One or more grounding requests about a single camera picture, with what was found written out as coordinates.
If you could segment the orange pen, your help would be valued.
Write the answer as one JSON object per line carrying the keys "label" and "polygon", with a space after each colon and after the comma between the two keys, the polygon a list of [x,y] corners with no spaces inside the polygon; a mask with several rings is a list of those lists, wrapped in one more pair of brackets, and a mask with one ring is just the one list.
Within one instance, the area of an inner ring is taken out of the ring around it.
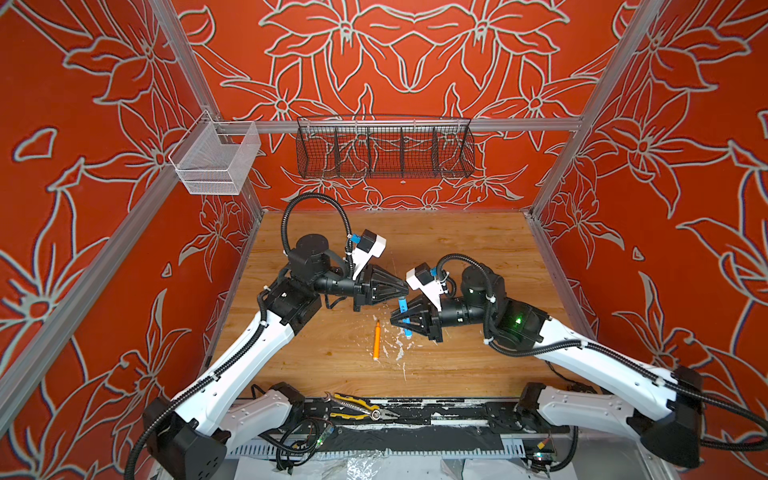
{"label": "orange pen", "polygon": [[374,361],[378,361],[380,359],[381,333],[382,333],[381,322],[377,320],[374,328],[374,340],[373,340],[373,349],[372,349],[372,358]]}

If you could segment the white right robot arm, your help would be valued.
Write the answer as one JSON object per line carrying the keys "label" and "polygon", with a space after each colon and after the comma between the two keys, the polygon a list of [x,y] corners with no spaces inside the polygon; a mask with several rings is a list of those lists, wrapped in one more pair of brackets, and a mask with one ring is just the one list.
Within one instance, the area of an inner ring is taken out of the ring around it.
{"label": "white right robot arm", "polygon": [[534,357],[563,367],[603,388],[571,393],[541,383],[526,386],[517,414],[533,426],[587,428],[637,440],[678,467],[696,468],[703,448],[761,452],[766,438],[727,442],[703,434],[704,408],[712,406],[766,428],[765,418],[703,393],[702,377],[687,367],[668,370],[633,359],[591,340],[547,312],[507,296],[503,278],[463,254],[422,263],[406,274],[417,292],[390,321],[435,342],[447,327],[479,324],[483,341],[508,358]]}

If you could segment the blue pen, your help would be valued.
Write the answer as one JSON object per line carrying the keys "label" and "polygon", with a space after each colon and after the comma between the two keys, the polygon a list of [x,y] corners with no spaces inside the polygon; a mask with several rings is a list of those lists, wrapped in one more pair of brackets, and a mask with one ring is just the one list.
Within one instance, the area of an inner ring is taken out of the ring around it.
{"label": "blue pen", "polygon": [[[408,310],[407,303],[401,301],[400,299],[398,300],[398,307],[399,307],[399,311],[401,313],[405,313]],[[410,323],[410,318],[409,317],[404,317],[404,318],[401,319],[401,321],[404,324],[409,324]],[[403,328],[403,333],[404,333],[406,339],[411,339],[412,338],[412,332],[409,329]]]}

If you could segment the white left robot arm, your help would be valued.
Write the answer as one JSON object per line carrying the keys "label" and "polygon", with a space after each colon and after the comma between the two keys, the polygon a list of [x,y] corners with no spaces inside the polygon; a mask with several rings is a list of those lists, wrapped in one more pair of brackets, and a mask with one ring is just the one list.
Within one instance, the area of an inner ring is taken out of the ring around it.
{"label": "white left robot arm", "polygon": [[[336,210],[344,226],[345,248],[337,255],[321,234],[307,234],[296,243],[288,237],[293,209],[306,200]],[[303,415],[305,398],[278,383],[258,398],[235,404],[257,373],[288,345],[321,308],[349,299],[353,309],[406,296],[407,283],[373,264],[386,249],[386,239],[370,230],[353,233],[340,203],[320,193],[301,194],[289,202],[280,224],[287,263],[257,296],[258,310],[238,339],[188,387],[172,399],[155,399],[142,416],[143,432],[126,460],[123,476],[138,473],[148,453],[174,479],[209,479],[227,454],[272,430],[307,424],[310,438],[299,449],[282,442],[276,448],[289,456],[308,456],[323,429],[319,420]]]}

